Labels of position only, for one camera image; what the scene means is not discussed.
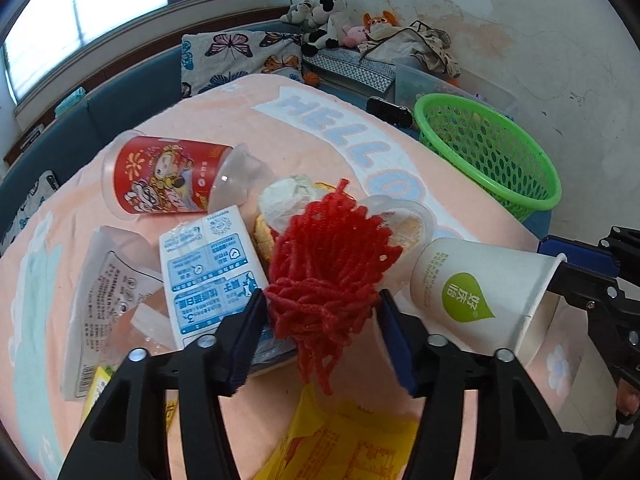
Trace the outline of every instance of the red yarn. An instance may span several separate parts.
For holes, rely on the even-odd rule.
[[[315,370],[327,395],[351,333],[361,332],[380,300],[374,284],[402,253],[387,245],[392,232],[380,227],[382,218],[366,218],[367,208],[344,192],[348,183],[291,219],[276,239],[265,291],[276,337],[295,340],[302,380]]]

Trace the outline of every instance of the metal screw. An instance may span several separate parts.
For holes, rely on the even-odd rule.
[[[209,348],[215,344],[216,344],[216,337],[211,334],[205,334],[203,336],[200,336],[200,338],[198,339],[198,346],[200,348]]]
[[[431,346],[442,347],[446,346],[448,342],[449,340],[440,334],[433,334],[427,338],[427,343],[429,343]]]
[[[513,352],[511,350],[509,350],[508,348],[500,348],[496,353],[495,356],[502,361],[503,363],[510,363],[511,361],[513,361],[516,356],[513,355]]]
[[[146,357],[146,350],[144,348],[134,348],[129,352],[129,361],[142,361]]]

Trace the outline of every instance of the orange ball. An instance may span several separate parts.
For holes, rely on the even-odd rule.
[[[320,86],[320,76],[314,72],[307,72],[302,76],[302,79],[305,80],[305,84],[313,86],[314,88],[318,88]]]

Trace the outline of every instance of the pink butterfly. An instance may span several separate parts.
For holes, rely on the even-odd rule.
[[[251,52],[251,49],[247,44],[248,42],[249,38],[244,34],[216,34],[213,37],[213,43],[211,43],[209,50],[205,52],[205,56],[215,56],[223,50],[230,49],[234,59],[236,58],[234,50],[237,50],[245,57],[253,57],[254,54]]]

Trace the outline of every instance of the green basket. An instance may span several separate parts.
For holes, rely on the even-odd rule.
[[[428,94],[415,104],[420,142],[448,160],[520,222],[548,211],[562,194],[556,168],[513,121],[480,103]]]

